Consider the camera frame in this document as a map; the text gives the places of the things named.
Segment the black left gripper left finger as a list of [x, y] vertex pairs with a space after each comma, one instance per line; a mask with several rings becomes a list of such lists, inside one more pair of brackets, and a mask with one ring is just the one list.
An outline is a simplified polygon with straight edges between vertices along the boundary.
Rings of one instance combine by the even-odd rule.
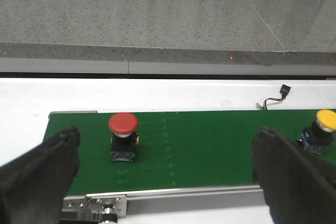
[[78, 129], [64, 129], [1, 166], [1, 223], [59, 223], [79, 144]]

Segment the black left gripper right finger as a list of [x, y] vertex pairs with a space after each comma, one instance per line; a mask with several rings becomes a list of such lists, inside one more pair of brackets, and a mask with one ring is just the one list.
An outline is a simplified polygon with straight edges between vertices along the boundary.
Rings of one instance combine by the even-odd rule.
[[267, 127], [254, 136], [252, 152], [274, 223], [335, 223], [335, 165]]

